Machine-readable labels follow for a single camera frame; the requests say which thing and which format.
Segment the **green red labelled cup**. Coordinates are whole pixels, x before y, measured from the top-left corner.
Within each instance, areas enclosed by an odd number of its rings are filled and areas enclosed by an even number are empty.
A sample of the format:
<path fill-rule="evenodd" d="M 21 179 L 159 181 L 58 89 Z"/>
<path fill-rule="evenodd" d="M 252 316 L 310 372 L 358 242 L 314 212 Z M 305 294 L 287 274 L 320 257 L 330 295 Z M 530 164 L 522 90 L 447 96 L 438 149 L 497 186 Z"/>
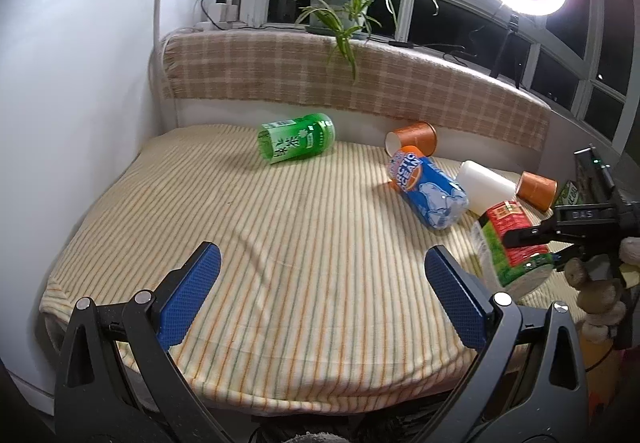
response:
<path fill-rule="evenodd" d="M 529 227 L 532 222 L 516 201 L 495 204 L 473 224 L 472 245 L 491 295 L 503 291 L 518 300 L 549 278 L 553 257 L 546 245 L 506 248 L 502 243 L 506 232 Z"/>

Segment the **orange cup far right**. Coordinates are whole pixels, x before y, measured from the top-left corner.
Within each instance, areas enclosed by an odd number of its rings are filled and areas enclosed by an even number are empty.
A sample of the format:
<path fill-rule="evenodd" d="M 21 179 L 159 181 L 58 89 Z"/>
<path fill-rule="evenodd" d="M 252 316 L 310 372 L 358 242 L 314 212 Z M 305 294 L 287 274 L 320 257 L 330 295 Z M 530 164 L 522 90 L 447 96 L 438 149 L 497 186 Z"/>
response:
<path fill-rule="evenodd" d="M 532 172 L 523 172 L 516 184 L 515 195 L 540 212 L 552 207 L 558 182 Z"/>

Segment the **white plastic cup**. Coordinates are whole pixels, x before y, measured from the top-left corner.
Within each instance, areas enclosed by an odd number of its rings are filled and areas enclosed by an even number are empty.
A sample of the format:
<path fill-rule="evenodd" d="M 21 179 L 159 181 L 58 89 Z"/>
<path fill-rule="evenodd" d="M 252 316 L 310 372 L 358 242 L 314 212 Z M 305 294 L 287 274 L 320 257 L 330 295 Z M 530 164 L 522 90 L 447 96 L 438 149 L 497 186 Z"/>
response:
<path fill-rule="evenodd" d="M 456 181 L 469 199 L 469 209 L 476 215 L 515 198 L 516 185 L 512 181 L 472 160 L 462 163 Z"/>

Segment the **blue arctic labelled cup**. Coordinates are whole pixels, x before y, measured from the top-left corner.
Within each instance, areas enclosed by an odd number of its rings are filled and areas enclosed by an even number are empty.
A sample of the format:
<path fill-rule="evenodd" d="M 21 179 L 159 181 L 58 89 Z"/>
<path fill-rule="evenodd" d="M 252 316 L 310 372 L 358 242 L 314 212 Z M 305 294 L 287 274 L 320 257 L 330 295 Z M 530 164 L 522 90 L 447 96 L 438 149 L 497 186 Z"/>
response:
<path fill-rule="evenodd" d="M 412 211 L 431 229 L 448 229 L 469 209 L 469 198 L 460 184 L 417 147 L 396 151 L 387 172 Z"/>

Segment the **orange cup near backrest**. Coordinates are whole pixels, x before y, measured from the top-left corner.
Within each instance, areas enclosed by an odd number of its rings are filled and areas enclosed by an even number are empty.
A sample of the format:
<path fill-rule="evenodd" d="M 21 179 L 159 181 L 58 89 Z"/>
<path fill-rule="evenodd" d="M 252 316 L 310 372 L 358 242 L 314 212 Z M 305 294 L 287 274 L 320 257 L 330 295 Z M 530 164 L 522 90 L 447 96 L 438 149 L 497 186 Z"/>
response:
<path fill-rule="evenodd" d="M 384 148 L 390 157 L 405 146 L 416 147 L 425 156 L 431 156 L 437 149 L 437 142 L 437 132 L 433 125 L 427 122 L 416 122 L 388 132 Z"/>

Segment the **green tea paper cup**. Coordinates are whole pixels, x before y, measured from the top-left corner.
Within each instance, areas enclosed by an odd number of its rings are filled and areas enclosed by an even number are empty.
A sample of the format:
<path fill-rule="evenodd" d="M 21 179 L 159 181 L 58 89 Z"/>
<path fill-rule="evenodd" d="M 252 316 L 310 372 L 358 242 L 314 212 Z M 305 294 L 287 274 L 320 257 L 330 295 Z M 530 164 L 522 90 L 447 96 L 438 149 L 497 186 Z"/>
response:
<path fill-rule="evenodd" d="M 271 164 L 321 155 L 334 140 L 334 123 L 321 112 L 264 123 L 257 134 L 260 155 Z"/>

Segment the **green paper bag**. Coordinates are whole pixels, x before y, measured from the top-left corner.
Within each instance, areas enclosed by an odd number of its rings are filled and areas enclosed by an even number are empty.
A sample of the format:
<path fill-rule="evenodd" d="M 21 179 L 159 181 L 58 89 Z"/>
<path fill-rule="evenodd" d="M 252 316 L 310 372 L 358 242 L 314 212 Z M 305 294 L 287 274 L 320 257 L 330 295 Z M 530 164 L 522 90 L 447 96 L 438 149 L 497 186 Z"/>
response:
<path fill-rule="evenodd" d="M 559 194 L 555 197 L 553 206 L 574 206 L 574 204 L 583 204 L 584 200 L 580 195 L 577 184 L 574 181 L 566 181 Z"/>

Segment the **plush toy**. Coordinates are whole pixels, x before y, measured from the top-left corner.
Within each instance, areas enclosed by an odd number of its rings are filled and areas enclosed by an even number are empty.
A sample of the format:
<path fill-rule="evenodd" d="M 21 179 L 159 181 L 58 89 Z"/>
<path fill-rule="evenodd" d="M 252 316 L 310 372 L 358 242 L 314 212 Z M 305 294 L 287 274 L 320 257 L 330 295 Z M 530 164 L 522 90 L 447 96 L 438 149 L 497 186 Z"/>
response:
<path fill-rule="evenodd" d="M 639 238 L 628 237 L 620 243 L 620 271 L 627 285 L 639 284 Z M 612 337 L 612 331 L 629 309 L 622 299 L 625 286 L 618 278 L 595 281 L 582 261 L 571 259 L 565 264 L 567 284 L 578 291 L 577 305 L 586 313 L 582 323 L 584 338 L 602 343 Z"/>

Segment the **striped yellow mattress cover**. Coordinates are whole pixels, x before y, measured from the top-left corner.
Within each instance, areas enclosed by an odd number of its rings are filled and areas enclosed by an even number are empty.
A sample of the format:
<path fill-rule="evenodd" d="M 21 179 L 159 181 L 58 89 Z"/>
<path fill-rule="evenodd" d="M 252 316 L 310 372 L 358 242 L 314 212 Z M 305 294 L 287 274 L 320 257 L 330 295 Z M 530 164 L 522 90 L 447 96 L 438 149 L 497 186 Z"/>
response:
<path fill-rule="evenodd" d="M 446 247 L 480 263 L 465 215 L 423 226 L 390 185 L 381 148 L 338 142 L 270 164 L 256 133 L 211 124 L 146 143 L 58 258 L 40 301 L 65 326 L 76 302 L 125 302 L 199 244 L 220 275 L 171 350 L 209 403 L 252 414 L 351 414 L 452 387 L 472 362 L 424 274 Z"/>

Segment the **plaid brown blanket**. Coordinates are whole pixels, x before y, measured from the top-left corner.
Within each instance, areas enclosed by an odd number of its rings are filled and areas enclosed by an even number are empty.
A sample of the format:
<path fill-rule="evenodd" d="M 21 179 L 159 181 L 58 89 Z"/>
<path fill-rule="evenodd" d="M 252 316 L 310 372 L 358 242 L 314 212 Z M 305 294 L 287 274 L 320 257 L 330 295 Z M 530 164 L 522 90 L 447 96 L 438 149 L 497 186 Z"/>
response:
<path fill-rule="evenodd" d="M 230 30 L 172 36 L 163 91 L 175 99 L 260 100 L 426 121 L 541 151 L 551 117 L 539 99 L 446 60 L 329 36 Z"/>

